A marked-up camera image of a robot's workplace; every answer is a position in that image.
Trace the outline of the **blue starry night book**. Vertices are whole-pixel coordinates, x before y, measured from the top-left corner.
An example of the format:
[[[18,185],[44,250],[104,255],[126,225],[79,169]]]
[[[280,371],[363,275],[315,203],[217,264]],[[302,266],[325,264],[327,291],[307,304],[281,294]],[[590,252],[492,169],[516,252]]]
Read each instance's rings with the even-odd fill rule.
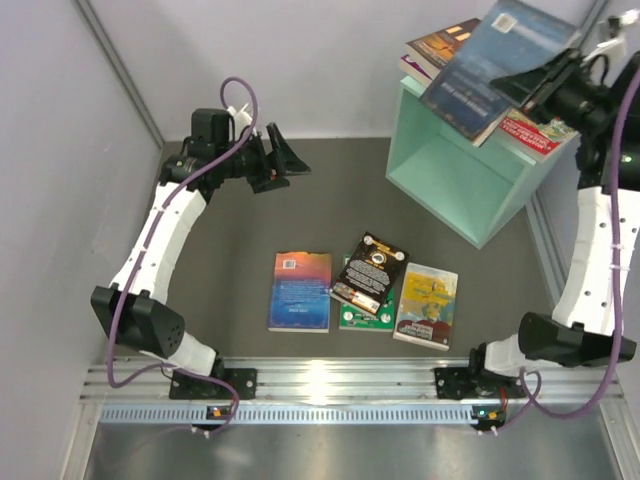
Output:
[[[542,66],[579,36],[575,25],[523,1],[498,1],[420,101],[480,147],[516,105],[490,82]]]

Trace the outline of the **yellow blue cover book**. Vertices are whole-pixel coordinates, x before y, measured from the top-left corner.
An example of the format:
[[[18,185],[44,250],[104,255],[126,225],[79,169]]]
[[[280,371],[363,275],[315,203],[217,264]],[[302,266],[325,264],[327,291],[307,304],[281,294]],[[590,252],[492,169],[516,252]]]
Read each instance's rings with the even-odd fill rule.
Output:
[[[409,263],[398,301],[392,338],[448,351],[457,286],[456,273]]]

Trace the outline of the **orange blue sunset book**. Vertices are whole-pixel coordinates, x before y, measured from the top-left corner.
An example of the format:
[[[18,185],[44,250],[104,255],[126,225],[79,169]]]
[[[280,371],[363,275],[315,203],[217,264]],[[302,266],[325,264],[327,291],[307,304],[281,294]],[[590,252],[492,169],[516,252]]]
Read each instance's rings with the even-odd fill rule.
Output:
[[[330,253],[278,252],[267,328],[271,332],[328,333]]]

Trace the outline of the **red Treehouse book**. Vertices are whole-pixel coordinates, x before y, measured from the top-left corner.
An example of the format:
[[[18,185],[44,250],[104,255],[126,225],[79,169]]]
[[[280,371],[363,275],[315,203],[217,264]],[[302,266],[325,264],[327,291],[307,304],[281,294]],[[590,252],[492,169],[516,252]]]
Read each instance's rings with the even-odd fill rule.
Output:
[[[543,163],[557,154],[577,132],[559,119],[536,124],[518,110],[511,109],[499,125],[500,131],[516,149]]]

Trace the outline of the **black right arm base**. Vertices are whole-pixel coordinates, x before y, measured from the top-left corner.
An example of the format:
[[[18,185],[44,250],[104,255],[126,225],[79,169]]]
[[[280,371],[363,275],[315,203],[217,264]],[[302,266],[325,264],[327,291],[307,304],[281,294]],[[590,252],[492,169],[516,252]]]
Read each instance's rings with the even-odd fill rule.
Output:
[[[525,397],[515,378],[486,372],[477,373],[469,367],[435,368],[434,378],[439,399],[500,399],[501,392],[504,392],[508,399]]]

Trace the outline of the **black back cover book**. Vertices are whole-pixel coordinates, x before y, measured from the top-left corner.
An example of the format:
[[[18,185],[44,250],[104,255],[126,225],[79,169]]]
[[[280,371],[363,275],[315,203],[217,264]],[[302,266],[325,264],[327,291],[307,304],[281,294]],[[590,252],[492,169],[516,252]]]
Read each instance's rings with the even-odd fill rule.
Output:
[[[329,294],[342,304],[376,317],[408,260],[405,249],[365,232],[347,257]]]

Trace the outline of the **Edward Tulane dark book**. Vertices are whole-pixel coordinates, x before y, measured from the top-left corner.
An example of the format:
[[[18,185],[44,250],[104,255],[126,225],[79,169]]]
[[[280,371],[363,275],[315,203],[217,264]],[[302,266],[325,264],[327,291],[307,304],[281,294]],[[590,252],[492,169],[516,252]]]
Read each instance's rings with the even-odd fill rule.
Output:
[[[429,33],[405,44],[409,57],[431,78],[451,61],[481,20],[472,18]]]

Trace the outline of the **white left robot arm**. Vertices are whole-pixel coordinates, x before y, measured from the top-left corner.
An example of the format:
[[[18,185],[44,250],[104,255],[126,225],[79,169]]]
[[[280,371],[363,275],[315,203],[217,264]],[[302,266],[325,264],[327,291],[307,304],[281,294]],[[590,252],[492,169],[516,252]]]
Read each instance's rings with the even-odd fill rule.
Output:
[[[184,318],[167,305],[176,263],[188,235],[214,192],[230,179],[244,179],[255,194],[289,186],[310,167],[291,149],[276,123],[255,129],[245,110],[201,108],[191,133],[160,169],[153,203],[124,265],[91,306],[109,345],[125,346],[190,373],[205,397],[225,388],[216,350],[187,333]]]

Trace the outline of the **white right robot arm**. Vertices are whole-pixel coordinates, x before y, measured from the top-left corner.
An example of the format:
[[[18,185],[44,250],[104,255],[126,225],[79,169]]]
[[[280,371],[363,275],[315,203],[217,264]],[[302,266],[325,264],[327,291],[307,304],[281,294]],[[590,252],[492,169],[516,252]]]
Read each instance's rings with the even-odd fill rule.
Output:
[[[466,382],[490,396],[521,369],[602,367],[631,360],[615,312],[639,234],[639,56],[610,86],[594,82],[595,60],[568,49],[534,70],[491,86],[530,119],[563,121],[580,135],[576,164],[578,230],[566,284],[552,314],[527,313],[516,334],[483,343],[469,357]]]

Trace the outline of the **purple Roald Dahl book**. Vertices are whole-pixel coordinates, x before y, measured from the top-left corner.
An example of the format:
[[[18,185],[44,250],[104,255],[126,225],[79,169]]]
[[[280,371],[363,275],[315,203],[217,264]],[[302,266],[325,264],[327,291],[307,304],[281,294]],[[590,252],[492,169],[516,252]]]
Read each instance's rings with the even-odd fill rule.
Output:
[[[399,68],[424,87],[432,82],[432,78],[409,55],[400,57]]]

